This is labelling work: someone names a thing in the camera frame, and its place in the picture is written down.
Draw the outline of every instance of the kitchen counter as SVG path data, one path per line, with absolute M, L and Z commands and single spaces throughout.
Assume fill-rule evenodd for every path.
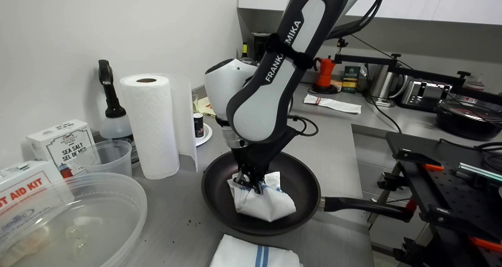
M 393 124 L 360 94 L 320 95 L 362 105 L 359 115 L 305 105 L 303 98 L 307 89 L 308 86 L 302 84 L 296 90 L 292 114 L 315 121 L 319 134 L 298 136 L 284 151 L 312 169 L 319 179 L 322 195 L 361 198 L 353 132 L 383 137 L 387 131 L 393 131 Z M 433 113 L 399 107 L 382 109 L 398 122 L 404 133 L 434 139 L 443 137 L 469 145 L 480 143 L 439 130 L 434 125 Z M 307 267 L 373 266 L 366 215 L 362 211 L 317 212 L 298 229 L 274 237 L 244 235 L 217 221 L 202 197 L 202 172 L 229 148 L 215 120 L 205 116 L 204 122 L 212 127 L 213 137 L 197 149 L 199 172 L 190 169 L 193 165 L 185 156 L 181 158 L 180 171 L 162 180 L 145 179 L 140 168 L 133 170 L 134 178 L 147 194 L 148 214 L 138 247 L 127 266 L 209 266 L 224 233 L 248 242 L 290 249 Z

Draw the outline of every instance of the frying pan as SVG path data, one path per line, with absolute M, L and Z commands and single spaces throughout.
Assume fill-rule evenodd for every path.
M 403 207 L 377 204 L 371 201 L 345 197 L 321 197 L 321 188 L 315 175 L 301 161 L 287 153 L 280 153 L 269 165 L 269 172 L 281 172 L 281 190 L 294 201 L 296 212 L 273 222 L 239 214 L 227 180 L 237 173 L 232 153 L 215 159 L 204 171 L 202 195 L 210 210 L 227 226 L 254 236 L 274 236 L 287 233 L 307 222 L 317 210 L 334 212 L 341 209 L 360 209 L 388 217 L 409 221 L 413 212 Z

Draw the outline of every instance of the paper towel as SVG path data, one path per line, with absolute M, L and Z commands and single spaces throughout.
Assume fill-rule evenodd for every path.
M 120 84 L 145 177 L 174 175 L 178 153 L 191 156 L 197 170 L 190 83 L 168 74 L 137 74 Z

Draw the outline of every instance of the orange moka pot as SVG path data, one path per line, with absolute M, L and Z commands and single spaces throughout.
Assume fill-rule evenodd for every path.
M 331 56 L 328 58 L 315 58 L 314 63 L 319 61 L 321 67 L 319 67 L 319 79 L 312 87 L 312 90 L 317 93 L 330 93 L 336 94 L 338 92 L 337 88 L 331 84 L 331 73 L 335 67 L 334 60 L 331 59 Z M 317 71 L 317 66 L 314 64 L 314 70 Z

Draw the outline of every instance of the white saucer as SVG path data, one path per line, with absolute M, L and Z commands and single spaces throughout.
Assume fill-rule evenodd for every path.
M 204 135 L 202 137 L 195 138 L 195 146 L 198 147 L 199 145 L 207 142 L 212 135 L 213 129 L 211 129 L 208 124 L 204 123 Z

